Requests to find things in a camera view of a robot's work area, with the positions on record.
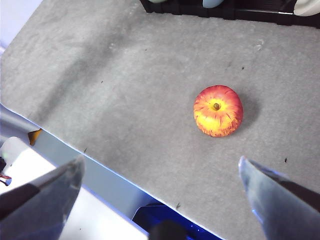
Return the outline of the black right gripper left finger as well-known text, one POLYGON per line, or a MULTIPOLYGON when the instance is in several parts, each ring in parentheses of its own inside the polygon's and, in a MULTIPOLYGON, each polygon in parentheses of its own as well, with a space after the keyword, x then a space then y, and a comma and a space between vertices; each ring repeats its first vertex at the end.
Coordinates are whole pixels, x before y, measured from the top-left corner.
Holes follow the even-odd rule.
POLYGON ((57 240, 85 175, 82 156, 0 196, 2 240, 57 240))

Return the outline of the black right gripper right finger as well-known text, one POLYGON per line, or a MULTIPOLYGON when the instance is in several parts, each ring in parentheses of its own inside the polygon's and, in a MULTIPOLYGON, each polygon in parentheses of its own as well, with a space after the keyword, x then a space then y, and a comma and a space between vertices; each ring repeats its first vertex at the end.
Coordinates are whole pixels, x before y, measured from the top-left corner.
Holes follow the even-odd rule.
POLYGON ((320 194, 242 156, 239 175, 268 240, 318 240, 320 194))

